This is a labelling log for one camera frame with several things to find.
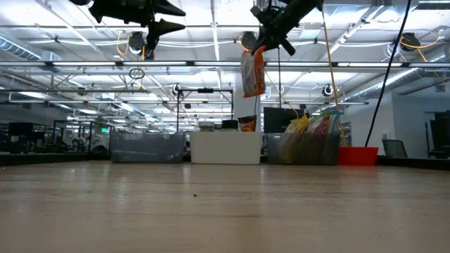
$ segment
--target office chair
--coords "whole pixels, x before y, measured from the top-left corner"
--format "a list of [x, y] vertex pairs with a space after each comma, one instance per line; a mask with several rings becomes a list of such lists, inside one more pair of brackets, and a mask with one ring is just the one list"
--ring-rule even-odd
[[385, 148], [386, 156], [408, 158], [403, 141], [383, 139], [382, 145]]

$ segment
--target white box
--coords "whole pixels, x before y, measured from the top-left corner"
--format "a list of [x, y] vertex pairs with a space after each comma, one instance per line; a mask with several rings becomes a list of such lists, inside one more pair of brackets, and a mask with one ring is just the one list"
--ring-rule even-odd
[[191, 161], [198, 164], [259, 164], [262, 133], [190, 133]]

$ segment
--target red bin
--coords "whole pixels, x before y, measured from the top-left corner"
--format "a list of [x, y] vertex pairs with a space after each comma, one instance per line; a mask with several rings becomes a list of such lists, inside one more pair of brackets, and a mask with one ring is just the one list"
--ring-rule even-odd
[[341, 147], [339, 165], [373, 166], [377, 162], [378, 148]]

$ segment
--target wooden tabletop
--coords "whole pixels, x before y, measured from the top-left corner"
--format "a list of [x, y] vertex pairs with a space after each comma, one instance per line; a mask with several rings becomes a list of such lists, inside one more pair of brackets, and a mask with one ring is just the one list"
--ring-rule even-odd
[[448, 252], [450, 172], [74, 162], [0, 168], [0, 252]]

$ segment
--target computer monitor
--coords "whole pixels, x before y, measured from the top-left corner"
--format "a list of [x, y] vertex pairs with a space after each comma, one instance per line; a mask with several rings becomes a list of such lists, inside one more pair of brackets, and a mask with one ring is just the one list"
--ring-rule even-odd
[[[304, 110], [296, 111], [303, 117]], [[284, 133], [293, 119], [297, 119], [297, 115], [290, 108], [264, 108], [264, 133]]]

